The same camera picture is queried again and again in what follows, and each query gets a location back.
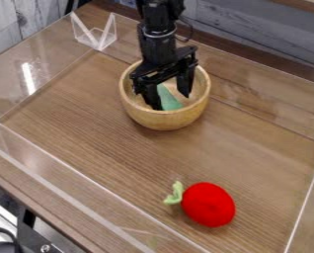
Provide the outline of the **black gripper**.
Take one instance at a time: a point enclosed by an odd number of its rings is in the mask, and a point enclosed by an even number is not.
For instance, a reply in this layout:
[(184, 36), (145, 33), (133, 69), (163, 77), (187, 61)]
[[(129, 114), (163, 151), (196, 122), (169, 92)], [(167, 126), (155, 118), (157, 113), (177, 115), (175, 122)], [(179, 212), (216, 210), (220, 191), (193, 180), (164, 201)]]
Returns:
[(137, 27), (139, 45), (143, 61), (129, 74), (136, 94), (143, 94), (145, 103), (160, 111), (157, 84), (169, 78), (176, 79), (177, 92), (188, 97), (192, 89), (193, 70), (197, 65), (195, 56), (197, 47), (193, 45), (177, 47), (173, 33), (159, 37), (145, 33)]

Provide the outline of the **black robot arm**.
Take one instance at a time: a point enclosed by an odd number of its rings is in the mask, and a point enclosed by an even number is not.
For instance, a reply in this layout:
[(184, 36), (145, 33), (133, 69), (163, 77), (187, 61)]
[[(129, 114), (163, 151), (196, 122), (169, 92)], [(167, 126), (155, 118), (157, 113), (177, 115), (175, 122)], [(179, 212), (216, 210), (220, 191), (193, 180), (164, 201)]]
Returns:
[(161, 110), (157, 85), (175, 78), (176, 90), (188, 97), (192, 90), (197, 47), (177, 47), (176, 20), (184, 10), (183, 0), (136, 0), (141, 17), (137, 38), (143, 61), (131, 72), (133, 91), (153, 110)]

